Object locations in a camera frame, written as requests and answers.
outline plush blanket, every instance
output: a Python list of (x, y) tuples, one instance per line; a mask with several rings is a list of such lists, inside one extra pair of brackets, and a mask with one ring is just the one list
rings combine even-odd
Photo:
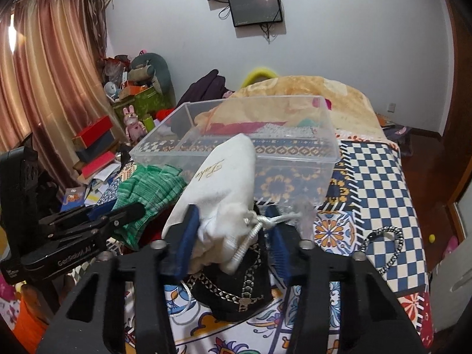
[[(385, 140), (377, 117), (369, 99), (357, 89), (338, 81), (327, 80), (318, 76), (286, 76), (257, 82), (242, 88), (230, 96), (291, 96), (309, 95), (323, 96), (329, 99), (331, 120), (337, 130), (352, 133), (370, 140)], [(259, 107), (255, 101), (251, 106), (242, 106), (231, 100), (222, 103), (217, 108), (201, 113), (195, 118), (195, 125), (208, 129), (212, 124), (229, 124), (232, 122), (251, 123), (253, 114), (257, 113), (257, 120), (271, 122), (287, 122), (285, 126), (296, 126), (304, 118), (310, 118), (311, 102), (300, 102), (299, 107), (285, 108), (280, 105), (270, 106), (267, 102)], [(294, 112), (287, 118), (290, 110)]]

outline patterned bedspread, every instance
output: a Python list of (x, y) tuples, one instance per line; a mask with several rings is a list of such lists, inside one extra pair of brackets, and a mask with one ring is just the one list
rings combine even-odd
[[(336, 254), (349, 255), (363, 239), (383, 226), (402, 227), (405, 244), (398, 261), (384, 274), (390, 288), (416, 327), (423, 343), (432, 343), (427, 273), (421, 232), (412, 201), (405, 185), (399, 153), (388, 144), (375, 142), (339, 142), (342, 158), (336, 164), (325, 203), (318, 208), (314, 222), (315, 242)], [(292, 169), (272, 168), (267, 177), (296, 180)], [(367, 255), (375, 267), (382, 267), (395, 250), (388, 237), (369, 245)], [(286, 288), (272, 270), (273, 301), (252, 318), (238, 324), (216, 320), (209, 308), (193, 300), (190, 309), (171, 318), (179, 354), (273, 354), (284, 353), (296, 317), (300, 288)], [(327, 352), (337, 352), (340, 326), (340, 285), (330, 284), (330, 336)], [(134, 346), (134, 290), (127, 286), (127, 350)], [(180, 286), (166, 286), (169, 313), (186, 306), (188, 296)]]

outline white drawstring bag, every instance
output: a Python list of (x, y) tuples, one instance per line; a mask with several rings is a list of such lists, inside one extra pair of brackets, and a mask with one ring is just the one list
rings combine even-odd
[(183, 221), (189, 204), (200, 210), (198, 239), (188, 274), (212, 263), (219, 263), (226, 271), (225, 263), (252, 230), (245, 219), (253, 217), (255, 161), (249, 137), (234, 136), (210, 153), (177, 201), (162, 231), (163, 238), (173, 224)]

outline curtain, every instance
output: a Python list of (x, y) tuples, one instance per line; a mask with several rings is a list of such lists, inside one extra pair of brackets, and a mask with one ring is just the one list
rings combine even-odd
[(15, 147), (30, 132), (23, 110), (9, 44), (10, 16), (0, 21), (0, 152)]
[(105, 0), (86, 0), (86, 21), (91, 42), (96, 51), (96, 61), (107, 57), (107, 21)]
[(62, 190), (76, 186), (75, 134), (108, 114), (124, 139), (94, 65), (84, 0), (20, 0), (14, 22), (18, 91), (40, 163)]

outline pink toy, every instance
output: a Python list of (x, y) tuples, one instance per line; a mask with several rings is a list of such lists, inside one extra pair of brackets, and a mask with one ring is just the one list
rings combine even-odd
[(146, 134), (146, 128), (144, 124), (138, 120), (138, 115), (135, 113), (133, 105), (127, 108), (123, 108), (124, 119), (123, 122), (126, 125), (126, 136), (132, 144), (138, 143)]

